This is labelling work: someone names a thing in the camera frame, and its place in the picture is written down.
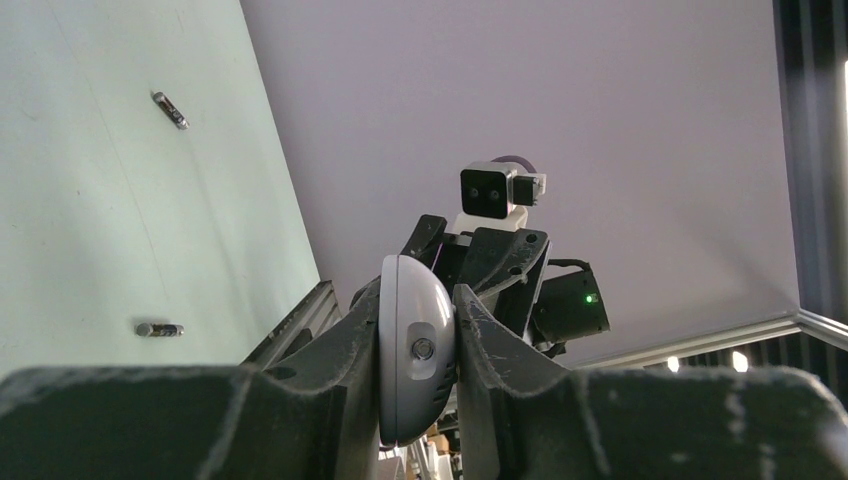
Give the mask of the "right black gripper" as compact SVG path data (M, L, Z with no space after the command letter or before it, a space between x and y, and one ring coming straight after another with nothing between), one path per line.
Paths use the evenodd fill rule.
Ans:
M448 290L465 284L492 316L542 352L610 329L600 288L590 264L550 256L543 231L480 227L445 233L444 217L424 214L400 255L422 263Z

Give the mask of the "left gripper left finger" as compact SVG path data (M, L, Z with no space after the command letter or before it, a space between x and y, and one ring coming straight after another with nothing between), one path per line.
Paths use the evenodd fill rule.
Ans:
M5 479L373 479L378 281L268 368L33 368L1 385Z

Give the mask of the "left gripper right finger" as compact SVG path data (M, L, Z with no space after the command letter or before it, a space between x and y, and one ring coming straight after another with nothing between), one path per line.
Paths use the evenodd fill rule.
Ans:
M773 367L569 370L453 293L468 479L843 479L847 413Z

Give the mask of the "white remote control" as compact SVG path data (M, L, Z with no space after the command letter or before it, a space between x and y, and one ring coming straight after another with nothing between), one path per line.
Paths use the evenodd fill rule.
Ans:
M380 442L405 446L437 421L456 382L455 308L429 267L390 255L382 263L377 326Z

